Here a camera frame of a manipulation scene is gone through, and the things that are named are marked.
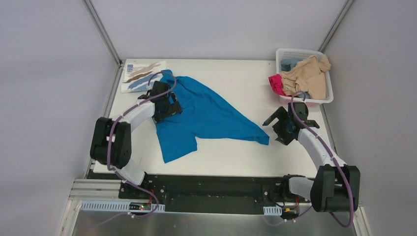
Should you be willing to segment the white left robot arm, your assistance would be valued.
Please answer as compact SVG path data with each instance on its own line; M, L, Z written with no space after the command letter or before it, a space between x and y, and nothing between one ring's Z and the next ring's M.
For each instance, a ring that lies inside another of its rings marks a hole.
M131 192L138 199L149 195L150 186L143 181L146 172L131 158L131 133L148 119L162 123L166 118L182 112L172 90L168 83L156 81L132 107L114 118L100 117L95 123L90 157L132 183Z

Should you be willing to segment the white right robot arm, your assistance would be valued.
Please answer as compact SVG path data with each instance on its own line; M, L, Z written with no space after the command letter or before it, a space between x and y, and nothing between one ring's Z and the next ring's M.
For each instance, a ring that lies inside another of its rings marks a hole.
M278 194L287 202L303 197L316 212L354 212L358 208L360 171L330 149L321 137L320 126L308 115L307 105L295 102L279 107L263 123L268 126L276 119L272 126L276 140L286 146L298 141L317 168L313 180L301 175L283 176Z

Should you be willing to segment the blue polo shirt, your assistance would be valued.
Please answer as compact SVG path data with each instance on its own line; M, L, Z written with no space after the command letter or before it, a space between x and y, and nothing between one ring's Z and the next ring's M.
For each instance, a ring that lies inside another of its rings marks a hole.
M269 145L269 135L215 91L188 76L163 70L161 82L173 86L182 108L157 123L162 158L177 160L198 149L196 139L235 139Z

